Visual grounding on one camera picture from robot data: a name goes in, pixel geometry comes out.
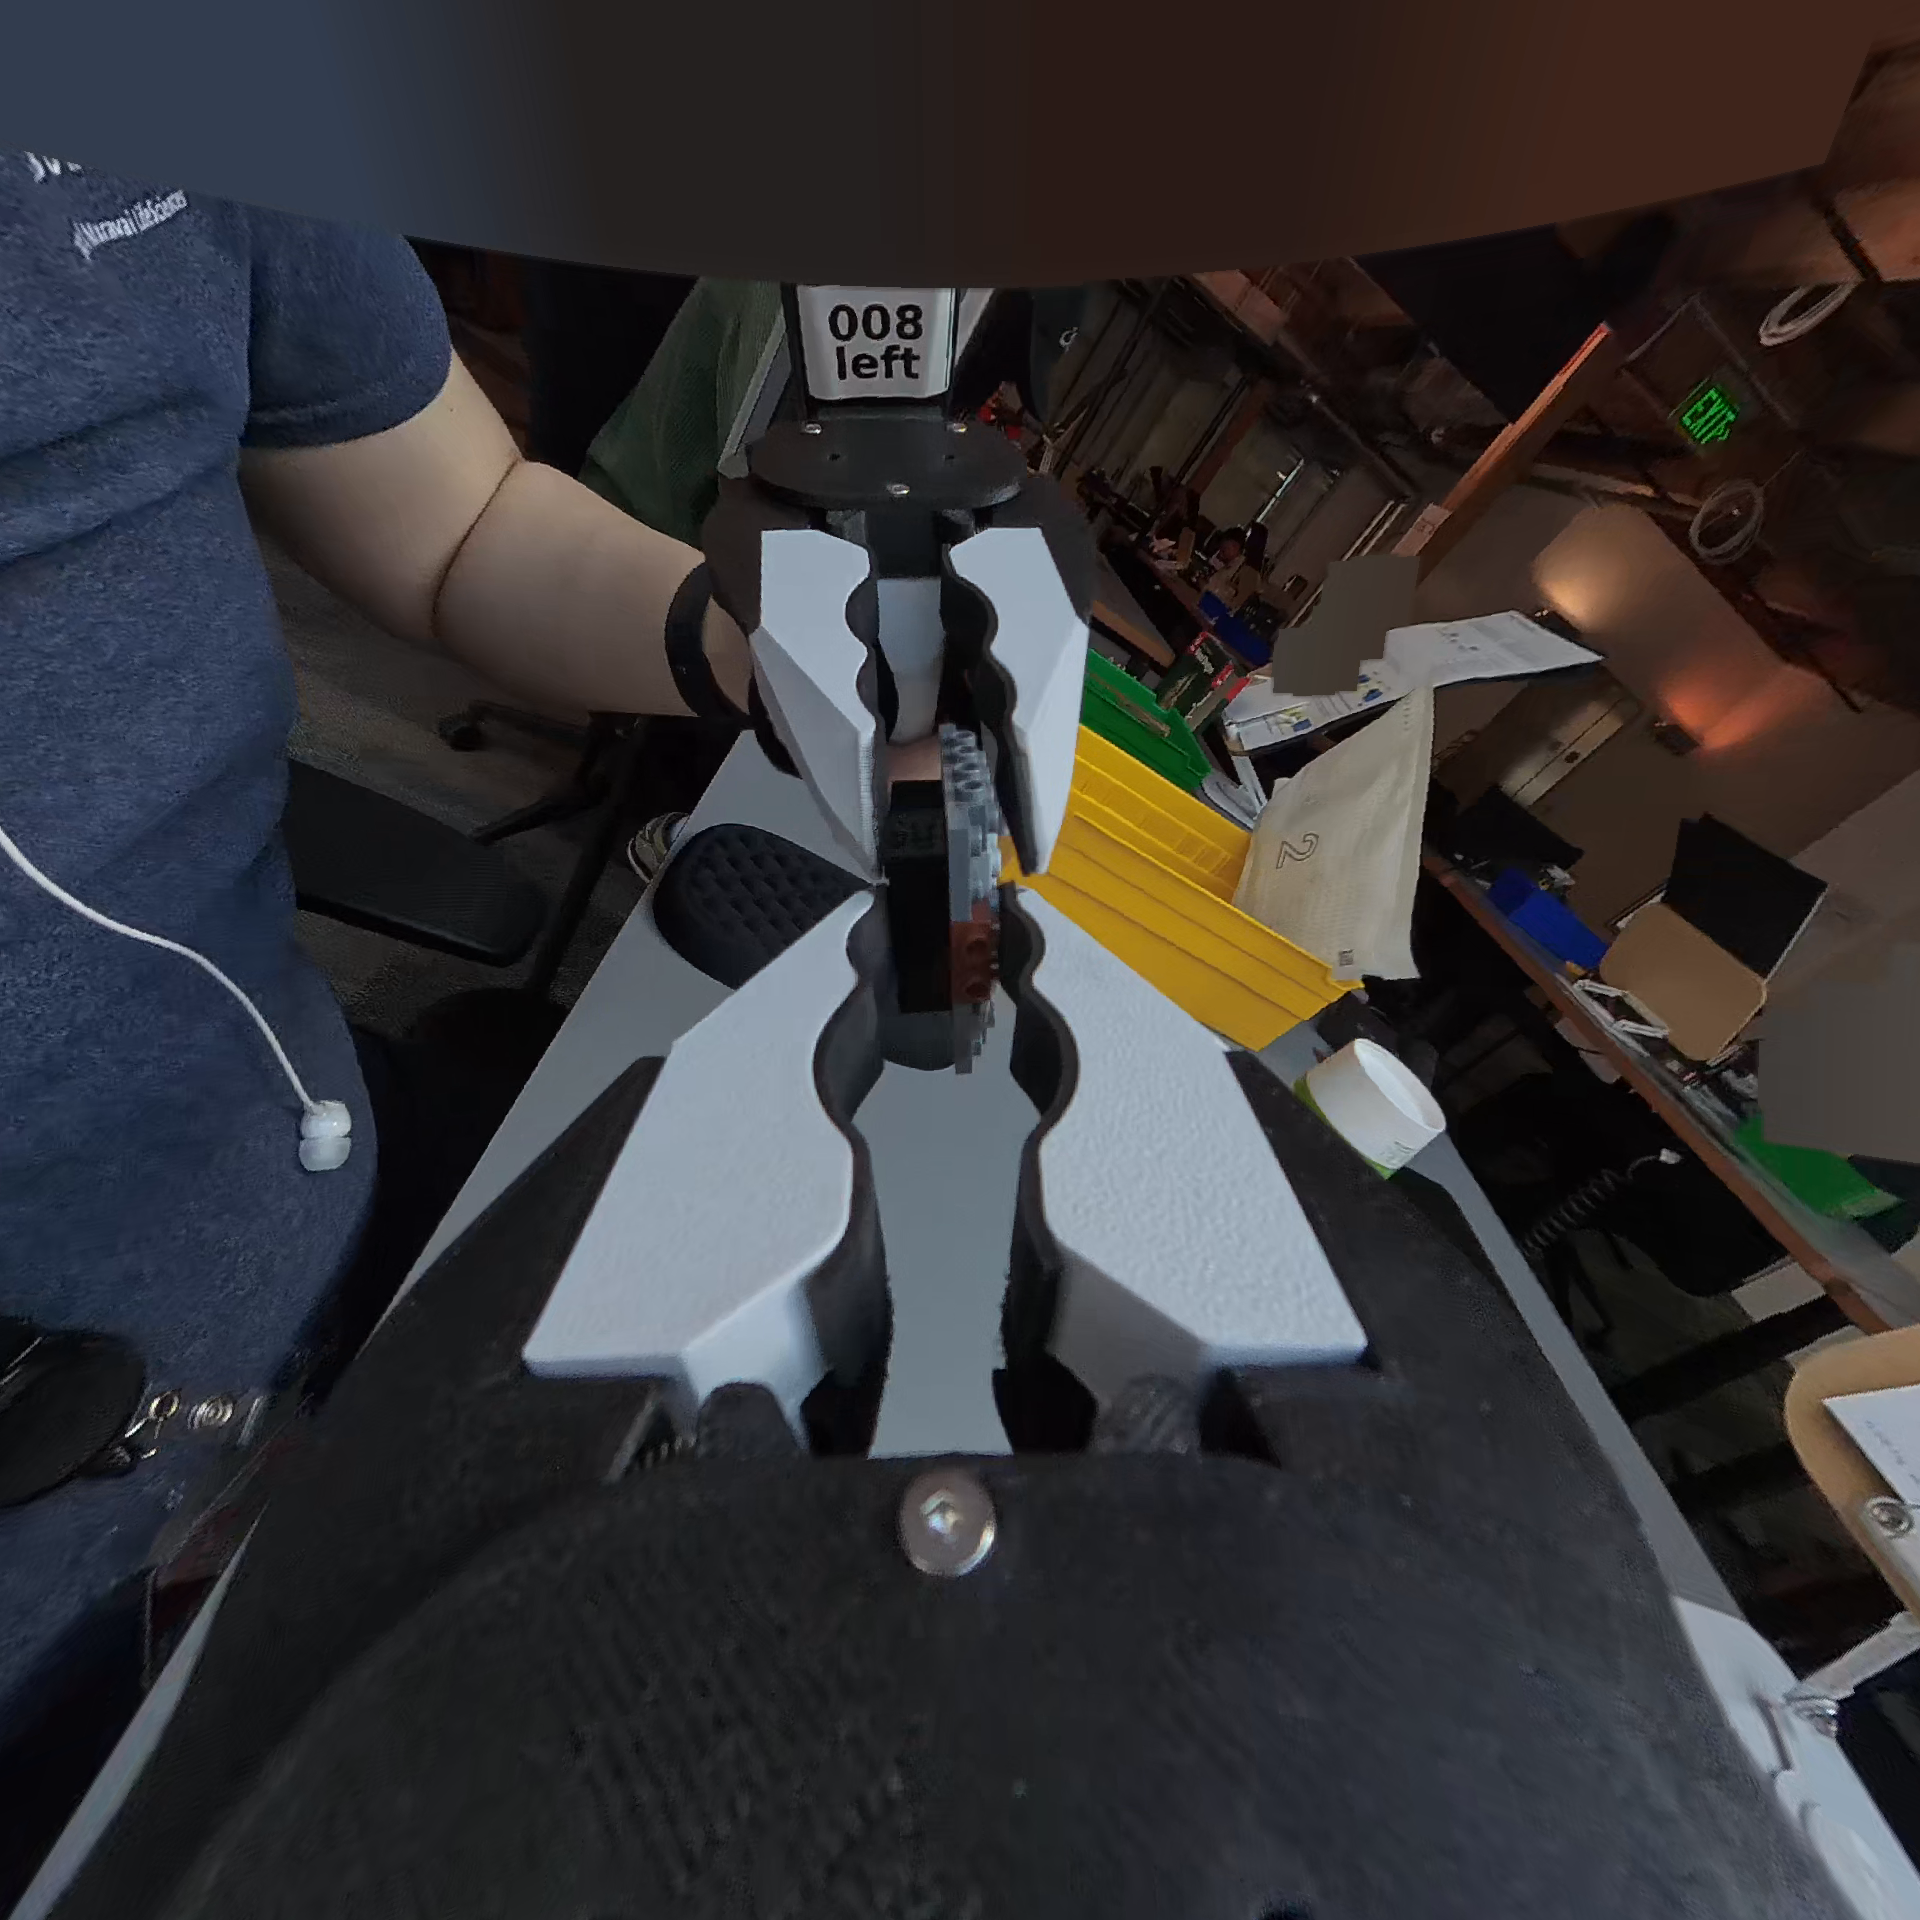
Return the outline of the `black padded wrist rest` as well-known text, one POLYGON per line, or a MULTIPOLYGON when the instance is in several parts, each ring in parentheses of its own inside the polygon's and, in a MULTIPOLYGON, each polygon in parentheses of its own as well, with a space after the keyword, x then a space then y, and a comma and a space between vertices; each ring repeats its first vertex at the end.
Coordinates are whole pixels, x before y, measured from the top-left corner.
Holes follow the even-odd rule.
POLYGON ((699 829, 689 830, 654 892, 654 940, 718 991, 759 979, 847 899, 870 899, 847 865, 768 830, 768 829, 699 829))

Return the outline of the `wooden document board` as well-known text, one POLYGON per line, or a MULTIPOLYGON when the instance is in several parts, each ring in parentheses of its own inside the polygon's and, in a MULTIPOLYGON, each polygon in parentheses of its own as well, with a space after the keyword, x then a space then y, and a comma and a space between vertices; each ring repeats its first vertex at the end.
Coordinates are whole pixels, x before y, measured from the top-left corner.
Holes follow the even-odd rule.
POLYGON ((1911 1506, 1885 1497, 1885 1479, 1861 1465, 1839 1423, 1820 1407, 1855 1389, 1920 1383, 1920 1328, 1849 1336, 1794 1364, 1784 1399, 1784 1443, 1808 1479, 1808 1506, 1820 1521, 1820 1550, 1832 1570, 1884 1585, 1897 1610, 1920 1607, 1920 1536, 1911 1506))

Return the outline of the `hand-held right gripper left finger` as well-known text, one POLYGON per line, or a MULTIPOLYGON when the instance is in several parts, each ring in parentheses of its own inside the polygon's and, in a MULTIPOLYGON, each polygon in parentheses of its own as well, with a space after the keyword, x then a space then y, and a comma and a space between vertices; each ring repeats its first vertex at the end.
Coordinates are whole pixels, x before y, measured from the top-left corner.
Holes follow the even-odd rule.
POLYGON ((689 1428, 768 1389, 820 1453, 868 1453, 893 1276, 861 1110, 881 1090, 886 914, 851 892, 654 1066, 546 1295, 534 1375, 654 1375, 689 1428))

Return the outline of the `yellow plastic parts bin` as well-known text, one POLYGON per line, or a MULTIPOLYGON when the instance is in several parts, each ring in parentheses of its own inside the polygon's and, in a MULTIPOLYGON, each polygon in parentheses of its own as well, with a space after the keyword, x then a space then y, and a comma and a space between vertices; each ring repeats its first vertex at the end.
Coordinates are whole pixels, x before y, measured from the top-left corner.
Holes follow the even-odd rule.
POLYGON ((1309 950, 1234 902, 1247 855, 1247 829, 1084 731, 1050 869, 1024 880, 1006 858, 1006 880, 1040 892, 1210 1034, 1269 1051, 1351 999, 1360 979, 1331 979, 1309 950))

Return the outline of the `blue plastic bin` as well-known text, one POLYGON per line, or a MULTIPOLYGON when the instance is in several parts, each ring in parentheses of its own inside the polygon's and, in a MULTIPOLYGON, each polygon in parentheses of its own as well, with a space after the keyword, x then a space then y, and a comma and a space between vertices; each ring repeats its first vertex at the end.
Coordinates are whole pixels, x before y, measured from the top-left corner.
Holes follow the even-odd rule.
POLYGON ((1611 950, 1562 892, 1534 884, 1522 865, 1485 884, 1485 902, 1564 973, 1602 973, 1611 950))

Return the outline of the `white numbered paper bag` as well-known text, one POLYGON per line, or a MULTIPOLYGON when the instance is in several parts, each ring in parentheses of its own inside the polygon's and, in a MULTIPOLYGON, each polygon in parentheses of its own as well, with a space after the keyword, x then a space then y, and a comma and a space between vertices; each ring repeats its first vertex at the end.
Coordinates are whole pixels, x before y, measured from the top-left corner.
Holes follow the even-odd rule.
POLYGON ((1436 688, 1417 688, 1267 801, 1234 902, 1345 984, 1410 984, 1430 769, 1436 688))

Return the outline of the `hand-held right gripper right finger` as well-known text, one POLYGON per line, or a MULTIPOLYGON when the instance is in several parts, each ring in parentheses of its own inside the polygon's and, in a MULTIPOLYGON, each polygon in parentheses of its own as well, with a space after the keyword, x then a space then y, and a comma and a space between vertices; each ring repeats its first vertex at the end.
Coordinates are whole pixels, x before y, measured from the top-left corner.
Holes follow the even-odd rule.
POLYGON ((1011 1077, 1036 1117, 1015 1171, 1011 1423, 1089 1423, 1135 1383, 1210 1399, 1234 1370, 1345 1370, 1369 1328, 1220 1042, 1040 892, 1006 892, 1011 1077))

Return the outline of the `person in blue shirt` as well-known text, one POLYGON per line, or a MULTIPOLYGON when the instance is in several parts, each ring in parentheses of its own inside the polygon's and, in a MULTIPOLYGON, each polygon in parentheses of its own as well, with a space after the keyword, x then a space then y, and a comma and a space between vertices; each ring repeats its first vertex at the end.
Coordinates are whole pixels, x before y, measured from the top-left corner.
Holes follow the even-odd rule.
POLYGON ((112 922, 202 950, 356 1160, 311 1171, 261 1027, 5 858, 5 1313, 126 1336, 159 1389, 274 1389, 377 1194, 334 991, 294 944, 294 667, 242 455, 385 434, 452 343, 403 237, 5 154, 0 817, 112 922))

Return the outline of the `black office chair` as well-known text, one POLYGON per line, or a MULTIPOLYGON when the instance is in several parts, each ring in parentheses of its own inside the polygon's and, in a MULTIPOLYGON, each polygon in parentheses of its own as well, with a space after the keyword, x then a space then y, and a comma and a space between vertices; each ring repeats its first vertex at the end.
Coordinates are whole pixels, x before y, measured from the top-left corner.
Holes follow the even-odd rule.
POLYGON ((311 760, 286 760, 284 855, 301 914, 413 950, 513 973, 546 934, 546 892, 490 847, 311 760))

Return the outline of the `black wristband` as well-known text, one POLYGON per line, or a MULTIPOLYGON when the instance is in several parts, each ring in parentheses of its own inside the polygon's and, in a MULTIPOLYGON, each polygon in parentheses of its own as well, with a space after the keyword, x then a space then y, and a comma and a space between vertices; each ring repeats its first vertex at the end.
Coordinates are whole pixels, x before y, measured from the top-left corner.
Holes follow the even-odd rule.
POLYGON ((711 567, 697 567, 666 596, 662 655, 666 655, 681 707, 697 719, 718 719, 744 735, 750 707, 730 701, 730 688, 715 685, 715 661, 711 661, 711 609, 715 609, 715 584, 711 584, 711 567))

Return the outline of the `green jacket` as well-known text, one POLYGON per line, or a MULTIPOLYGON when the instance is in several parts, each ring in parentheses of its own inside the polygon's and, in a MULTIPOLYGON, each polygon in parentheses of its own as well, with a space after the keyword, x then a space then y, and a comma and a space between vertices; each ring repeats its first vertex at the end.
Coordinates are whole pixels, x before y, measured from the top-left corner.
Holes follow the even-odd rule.
POLYGON ((782 284, 699 276, 632 400, 594 425, 585 483, 662 541, 697 542, 718 489, 730 434, 759 391, 774 343, 782 284))

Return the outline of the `grey brick assembly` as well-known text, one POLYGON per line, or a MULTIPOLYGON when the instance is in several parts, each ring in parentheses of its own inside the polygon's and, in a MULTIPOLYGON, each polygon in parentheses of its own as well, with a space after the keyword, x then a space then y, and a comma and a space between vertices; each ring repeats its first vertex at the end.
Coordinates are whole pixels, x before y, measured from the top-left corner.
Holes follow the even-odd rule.
POLYGON ((940 731, 940 780, 896 780, 881 829, 896 1066, 970 1077, 997 1022, 1006 807, 970 731, 940 731))

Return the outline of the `white earphone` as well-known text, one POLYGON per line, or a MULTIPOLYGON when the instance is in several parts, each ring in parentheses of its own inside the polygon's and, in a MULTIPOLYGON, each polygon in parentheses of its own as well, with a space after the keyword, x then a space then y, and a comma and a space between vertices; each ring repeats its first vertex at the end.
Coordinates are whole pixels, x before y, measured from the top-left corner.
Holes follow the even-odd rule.
POLYGON ((254 999, 251 999, 216 958, 202 958, 202 950, 192 950, 192 944, 178 944, 178 940, 138 934, 138 922, 97 914, 97 902, 86 902, 86 899, 63 892, 39 858, 29 858, 29 847, 18 847, 14 830, 0 830, 0 855, 5 855, 5 865, 14 865, 39 899, 53 899, 62 914, 75 914, 82 922, 92 922, 92 934, 102 934, 102 940, 119 940, 119 944, 138 944, 138 950, 166 950, 166 958, 192 967, 195 979, 213 979, 213 984, 251 1017, 251 1027, 261 1034, 274 1077, 286 1083, 286 1092, 294 1092, 294 1110, 301 1110, 301 1119, 294 1119, 294 1160, 301 1160, 301 1171, 339 1171, 339 1165, 347 1165, 347 1154, 356 1154, 356 1117, 347 1117, 347 1103, 320 1103, 320 1092, 301 1083, 301 1066, 294 1066, 286 1042, 274 1034, 274 1022, 261 1017, 261 1003, 254 1003, 254 999))

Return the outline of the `white paper cup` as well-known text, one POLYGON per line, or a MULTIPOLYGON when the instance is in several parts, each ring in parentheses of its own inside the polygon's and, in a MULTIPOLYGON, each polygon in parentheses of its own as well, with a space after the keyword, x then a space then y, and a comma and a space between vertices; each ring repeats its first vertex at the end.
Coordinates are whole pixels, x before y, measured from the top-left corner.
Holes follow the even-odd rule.
POLYGON ((1430 1143, 1447 1134, 1430 1083, 1369 1034, 1309 1060, 1289 1092, 1380 1183, 1393 1183, 1430 1143))

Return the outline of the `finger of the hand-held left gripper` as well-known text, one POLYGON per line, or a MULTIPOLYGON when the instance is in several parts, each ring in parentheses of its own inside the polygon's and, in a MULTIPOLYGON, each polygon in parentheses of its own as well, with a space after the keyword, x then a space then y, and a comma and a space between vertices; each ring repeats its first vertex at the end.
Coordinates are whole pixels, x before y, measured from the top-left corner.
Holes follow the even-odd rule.
POLYGON ((997 811, 1024 880, 1040 880, 1067 817, 1089 614, 1036 523, 990 523, 947 553, 947 631, 997 811))
POLYGON ((861 880, 881 880, 881 677, 851 631, 870 556, 835 529, 759 529, 753 688, 861 880))

